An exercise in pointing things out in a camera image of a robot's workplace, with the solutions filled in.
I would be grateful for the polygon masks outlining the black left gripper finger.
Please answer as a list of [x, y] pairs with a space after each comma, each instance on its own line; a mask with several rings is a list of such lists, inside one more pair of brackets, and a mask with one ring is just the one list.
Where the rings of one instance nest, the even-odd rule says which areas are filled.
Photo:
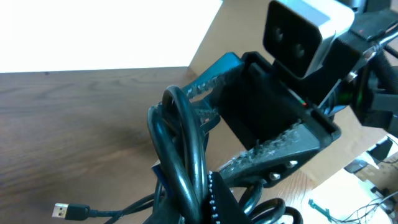
[[234, 195], [218, 172], [209, 171], [208, 198], [204, 203], [203, 221], [208, 224], [251, 224]]

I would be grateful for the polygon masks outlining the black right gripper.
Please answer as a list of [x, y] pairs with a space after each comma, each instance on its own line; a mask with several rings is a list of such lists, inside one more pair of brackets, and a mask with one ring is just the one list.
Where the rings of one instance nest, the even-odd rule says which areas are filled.
[[341, 130], [328, 112], [343, 105], [335, 98], [337, 87], [363, 62], [363, 52], [343, 34], [333, 41], [322, 67], [304, 79], [257, 52], [242, 57], [228, 52], [183, 87], [192, 99], [220, 86], [214, 90], [214, 106], [250, 149], [220, 169], [225, 184], [249, 187], [259, 182], [272, 187], [336, 141]]

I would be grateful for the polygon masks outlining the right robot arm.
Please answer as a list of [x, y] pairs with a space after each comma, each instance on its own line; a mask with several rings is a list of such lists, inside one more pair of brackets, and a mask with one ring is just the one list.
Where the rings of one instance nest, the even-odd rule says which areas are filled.
[[224, 54], [183, 88], [207, 129], [223, 119], [245, 151], [220, 175], [227, 185], [275, 186], [336, 141], [337, 112], [397, 134], [397, 68], [386, 58], [397, 38], [389, 1], [271, 1], [257, 52]]

